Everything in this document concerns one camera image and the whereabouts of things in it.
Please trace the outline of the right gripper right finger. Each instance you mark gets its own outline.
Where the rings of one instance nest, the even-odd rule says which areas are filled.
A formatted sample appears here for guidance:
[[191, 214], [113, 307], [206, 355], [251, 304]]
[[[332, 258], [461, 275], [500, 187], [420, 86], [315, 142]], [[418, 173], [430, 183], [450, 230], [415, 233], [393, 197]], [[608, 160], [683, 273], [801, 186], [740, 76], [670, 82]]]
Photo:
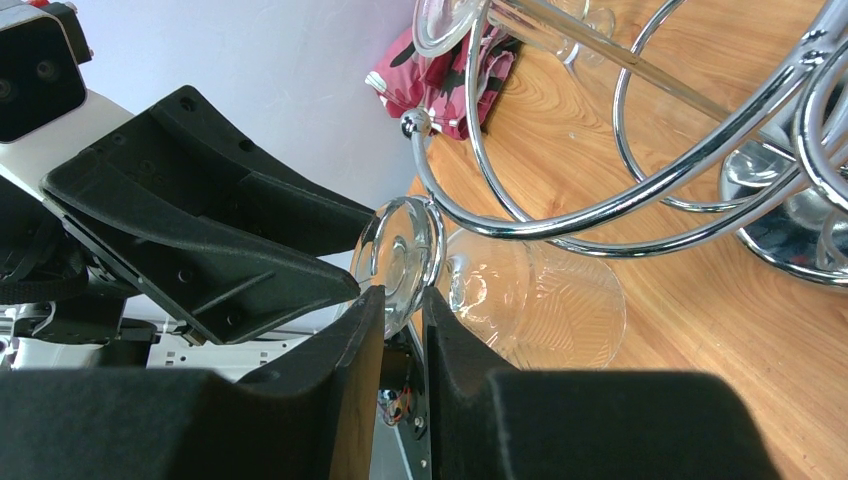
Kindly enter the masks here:
[[520, 370], [428, 288], [437, 479], [776, 479], [746, 405], [691, 371]]

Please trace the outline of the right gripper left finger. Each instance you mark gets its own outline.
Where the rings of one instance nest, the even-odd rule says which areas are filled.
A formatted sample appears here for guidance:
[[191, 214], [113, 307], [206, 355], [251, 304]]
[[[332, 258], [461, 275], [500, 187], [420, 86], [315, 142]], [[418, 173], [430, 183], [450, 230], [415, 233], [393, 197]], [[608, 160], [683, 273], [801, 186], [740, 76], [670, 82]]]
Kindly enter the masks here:
[[368, 288], [293, 351], [236, 382], [202, 369], [1, 377], [5, 479], [365, 479], [385, 293]]

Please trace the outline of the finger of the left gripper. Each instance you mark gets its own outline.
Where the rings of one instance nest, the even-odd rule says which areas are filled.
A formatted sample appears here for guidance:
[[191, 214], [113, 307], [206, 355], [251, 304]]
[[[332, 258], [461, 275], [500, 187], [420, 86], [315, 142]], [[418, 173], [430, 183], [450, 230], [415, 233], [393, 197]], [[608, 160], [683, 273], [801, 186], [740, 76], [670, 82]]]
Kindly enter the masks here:
[[147, 110], [212, 183], [204, 215], [312, 256], [351, 250], [374, 209], [279, 161], [185, 85]]

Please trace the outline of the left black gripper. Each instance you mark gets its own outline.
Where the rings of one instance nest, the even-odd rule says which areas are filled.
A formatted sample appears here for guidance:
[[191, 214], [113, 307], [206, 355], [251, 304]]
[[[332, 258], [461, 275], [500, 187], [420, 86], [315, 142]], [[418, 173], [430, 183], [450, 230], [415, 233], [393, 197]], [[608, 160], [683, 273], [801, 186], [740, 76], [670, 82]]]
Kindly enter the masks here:
[[[108, 267], [203, 338], [242, 343], [351, 300], [344, 269], [204, 215], [212, 183], [182, 149], [87, 149], [41, 184], [74, 234]], [[41, 202], [1, 180], [1, 303], [22, 306], [13, 333], [55, 344], [156, 343], [123, 316], [139, 294]]]

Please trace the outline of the clear wine glass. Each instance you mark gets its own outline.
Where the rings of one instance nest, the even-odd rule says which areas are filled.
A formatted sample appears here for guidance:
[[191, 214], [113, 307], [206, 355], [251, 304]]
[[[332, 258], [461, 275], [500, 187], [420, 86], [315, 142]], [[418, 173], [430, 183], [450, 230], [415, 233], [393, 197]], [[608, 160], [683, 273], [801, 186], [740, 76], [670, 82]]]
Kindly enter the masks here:
[[626, 331], [623, 289], [605, 263], [453, 227], [423, 196], [374, 212], [350, 272], [361, 289], [384, 287], [386, 339], [411, 324], [433, 287], [465, 329], [521, 369], [604, 368]]
[[[726, 157], [719, 177], [723, 201], [769, 187], [790, 166], [780, 154], [752, 141]], [[762, 260], [787, 273], [826, 285], [847, 283], [847, 216], [808, 188], [737, 232]]]
[[[551, 22], [523, 11], [524, 1], [492, 1], [486, 17], [491, 26], [520, 41], [555, 55], [567, 66], [581, 61], [597, 66], [603, 58], [561, 33]], [[596, 1], [550, 1], [552, 8], [575, 18], [600, 34], [611, 37], [615, 16]], [[422, 0], [413, 12], [412, 40], [418, 53], [435, 58], [455, 47], [469, 33], [472, 22], [482, 15], [478, 0]]]

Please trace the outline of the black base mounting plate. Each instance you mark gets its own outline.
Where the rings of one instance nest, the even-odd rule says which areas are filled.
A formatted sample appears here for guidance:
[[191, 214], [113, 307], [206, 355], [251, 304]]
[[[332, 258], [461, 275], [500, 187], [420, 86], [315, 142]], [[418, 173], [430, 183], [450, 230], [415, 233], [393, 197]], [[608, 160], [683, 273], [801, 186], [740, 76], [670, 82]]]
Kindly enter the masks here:
[[427, 375], [421, 335], [406, 326], [384, 342], [378, 417], [393, 428], [411, 479], [433, 477]]

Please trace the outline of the pink camouflage cloth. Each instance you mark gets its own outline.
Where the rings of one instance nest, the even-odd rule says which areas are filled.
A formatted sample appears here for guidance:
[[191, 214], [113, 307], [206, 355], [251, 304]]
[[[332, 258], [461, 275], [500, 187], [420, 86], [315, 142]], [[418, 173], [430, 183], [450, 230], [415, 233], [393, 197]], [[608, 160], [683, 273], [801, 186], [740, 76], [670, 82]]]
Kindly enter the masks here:
[[[392, 118], [421, 108], [431, 118], [432, 128], [455, 140], [469, 138], [465, 103], [465, 73], [470, 37], [448, 52], [428, 58], [418, 53], [412, 30], [402, 32], [383, 58], [369, 71], [365, 83]], [[522, 42], [486, 26], [481, 41], [478, 68], [477, 109], [481, 123], [496, 106], [500, 92], [519, 57]]]

